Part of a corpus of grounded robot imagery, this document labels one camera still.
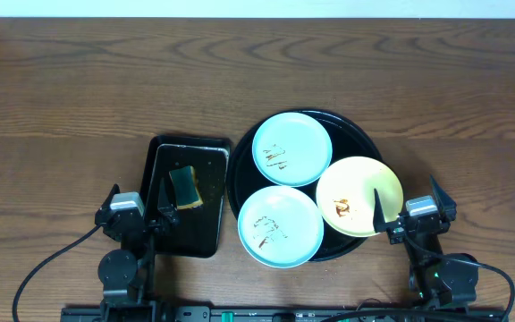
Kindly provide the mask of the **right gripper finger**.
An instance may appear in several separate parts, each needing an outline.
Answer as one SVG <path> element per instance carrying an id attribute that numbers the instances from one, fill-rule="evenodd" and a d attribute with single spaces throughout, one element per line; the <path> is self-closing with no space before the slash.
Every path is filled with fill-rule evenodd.
<path id="1" fill-rule="evenodd" d="M 383 233 L 392 231 L 396 227 L 396 220 L 393 219 L 391 222 L 386 222 L 384 217 L 384 211 L 379 198 L 377 189 L 374 189 L 375 208 L 373 214 L 373 227 L 376 233 Z"/>
<path id="2" fill-rule="evenodd" d="M 443 221 L 454 221 L 457 215 L 456 202 L 438 185 L 433 175 L 429 179 L 441 218 Z"/>

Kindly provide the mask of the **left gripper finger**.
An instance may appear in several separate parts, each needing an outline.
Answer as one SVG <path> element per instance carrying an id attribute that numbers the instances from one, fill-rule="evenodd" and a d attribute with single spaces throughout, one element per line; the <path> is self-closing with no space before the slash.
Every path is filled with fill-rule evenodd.
<path id="1" fill-rule="evenodd" d="M 99 211 L 101 213 L 103 212 L 109 212 L 111 210 L 111 202 L 116 194 L 120 192 L 120 187 L 118 184 L 114 184 L 112 189 L 110 190 L 108 196 L 106 197 L 105 201 L 102 203 L 101 207 L 99 208 Z"/>
<path id="2" fill-rule="evenodd" d="M 177 208 L 169 200 L 164 179 L 161 179 L 159 183 L 157 210 L 170 225 L 180 223 Z"/>

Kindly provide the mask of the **green yellow sponge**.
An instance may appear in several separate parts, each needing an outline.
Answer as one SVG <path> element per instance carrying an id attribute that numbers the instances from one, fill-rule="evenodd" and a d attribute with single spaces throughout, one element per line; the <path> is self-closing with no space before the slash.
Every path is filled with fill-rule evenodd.
<path id="1" fill-rule="evenodd" d="M 176 207 L 179 210 L 198 208 L 203 205 L 193 166 L 186 165 L 170 171 L 169 174 L 174 189 Z"/>

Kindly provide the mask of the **yellow plate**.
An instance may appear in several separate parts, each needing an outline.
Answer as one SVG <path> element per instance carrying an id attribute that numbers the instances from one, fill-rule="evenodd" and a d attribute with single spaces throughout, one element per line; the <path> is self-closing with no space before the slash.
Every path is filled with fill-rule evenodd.
<path id="1" fill-rule="evenodd" d="M 316 202 L 334 230 L 364 238 L 376 234 L 375 195 L 379 196 L 385 221 L 396 220 L 403 205 L 403 190 L 394 171 L 373 158 L 345 157 L 319 178 Z"/>

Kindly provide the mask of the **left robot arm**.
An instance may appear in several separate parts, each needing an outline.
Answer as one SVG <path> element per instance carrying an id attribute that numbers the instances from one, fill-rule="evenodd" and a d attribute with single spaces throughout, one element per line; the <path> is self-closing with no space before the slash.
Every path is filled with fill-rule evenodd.
<path id="1" fill-rule="evenodd" d="M 156 239 L 179 223 L 177 209 L 165 184 L 160 183 L 154 216 L 137 192 L 120 192 L 114 185 L 95 214 L 95 224 L 120 243 L 101 259 L 97 275 L 103 285 L 103 300 L 97 321 L 175 320 L 175 310 L 154 295 Z"/>

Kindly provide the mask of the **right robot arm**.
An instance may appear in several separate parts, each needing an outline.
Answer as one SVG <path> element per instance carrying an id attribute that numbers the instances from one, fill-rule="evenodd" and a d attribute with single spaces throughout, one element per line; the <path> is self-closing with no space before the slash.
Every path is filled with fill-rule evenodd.
<path id="1" fill-rule="evenodd" d="M 429 309 L 464 308 L 477 298 L 478 268 L 469 254 L 444 255 L 438 236 L 456 219 L 456 202 L 430 180 L 432 195 L 410 199 L 392 221 L 384 217 L 384 201 L 374 191 L 373 226 L 389 242 L 402 244 L 409 256 L 409 287 Z"/>

